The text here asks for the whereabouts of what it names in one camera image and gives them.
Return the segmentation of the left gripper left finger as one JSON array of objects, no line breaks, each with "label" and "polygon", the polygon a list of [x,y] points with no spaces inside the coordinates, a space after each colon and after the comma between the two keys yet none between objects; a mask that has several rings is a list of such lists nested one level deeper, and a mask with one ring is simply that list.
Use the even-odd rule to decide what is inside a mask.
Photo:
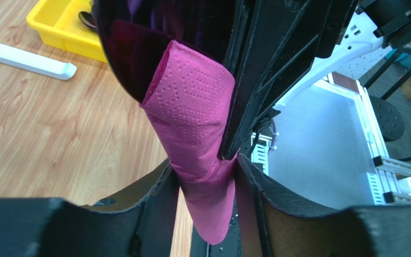
[{"label": "left gripper left finger", "polygon": [[0,198],[0,256],[169,256],[178,193],[164,161],[92,206]]}]

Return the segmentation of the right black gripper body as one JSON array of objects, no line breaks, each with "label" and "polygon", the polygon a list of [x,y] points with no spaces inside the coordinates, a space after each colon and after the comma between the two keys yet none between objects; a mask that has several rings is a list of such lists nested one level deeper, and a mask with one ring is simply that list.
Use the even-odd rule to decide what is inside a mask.
[{"label": "right black gripper body", "polygon": [[377,26],[373,34],[383,39],[383,48],[400,48],[411,42],[411,0],[359,1],[356,13],[366,13]]}]

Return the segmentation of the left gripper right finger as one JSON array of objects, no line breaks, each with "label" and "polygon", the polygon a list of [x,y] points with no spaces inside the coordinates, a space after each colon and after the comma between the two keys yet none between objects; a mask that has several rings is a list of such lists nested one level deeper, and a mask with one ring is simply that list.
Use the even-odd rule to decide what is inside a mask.
[{"label": "left gripper right finger", "polygon": [[235,192],[244,256],[411,256],[411,206],[335,210],[284,187],[242,154]]}]

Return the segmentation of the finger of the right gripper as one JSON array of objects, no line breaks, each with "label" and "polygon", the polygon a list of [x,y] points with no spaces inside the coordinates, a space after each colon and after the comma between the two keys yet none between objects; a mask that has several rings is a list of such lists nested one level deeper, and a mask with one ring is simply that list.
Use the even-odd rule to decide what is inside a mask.
[{"label": "finger of the right gripper", "polygon": [[236,1],[224,66],[235,77],[219,158],[231,160],[256,123],[330,57],[357,1]]}]

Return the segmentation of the pink paper napkin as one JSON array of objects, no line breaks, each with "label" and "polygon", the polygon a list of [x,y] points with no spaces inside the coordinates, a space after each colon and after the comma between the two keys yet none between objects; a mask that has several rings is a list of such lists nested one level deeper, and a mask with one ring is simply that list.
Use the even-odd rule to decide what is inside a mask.
[{"label": "pink paper napkin", "polygon": [[233,212],[236,159],[221,160],[220,144],[234,90],[222,65],[171,41],[141,103],[178,176],[201,238],[221,243]]}]

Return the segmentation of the purple metal spoon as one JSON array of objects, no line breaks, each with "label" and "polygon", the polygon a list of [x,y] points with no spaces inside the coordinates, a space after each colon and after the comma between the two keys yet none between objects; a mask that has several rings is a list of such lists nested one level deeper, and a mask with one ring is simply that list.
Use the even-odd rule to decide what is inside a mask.
[{"label": "purple metal spoon", "polygon": [[93,1],[102,48],[116,78],[142,102],[175,40],[226,64],[240,1]]}]

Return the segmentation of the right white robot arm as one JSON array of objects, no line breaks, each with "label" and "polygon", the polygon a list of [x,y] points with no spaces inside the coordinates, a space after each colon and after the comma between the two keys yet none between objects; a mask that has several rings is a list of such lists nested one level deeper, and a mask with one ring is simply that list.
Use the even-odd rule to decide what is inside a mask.
[{"label": "right white robot arm", "polygon": [[219,158],[277,101],[365,54],[411,41],[411,1],[237,1],[224,60],[235,76]]}]

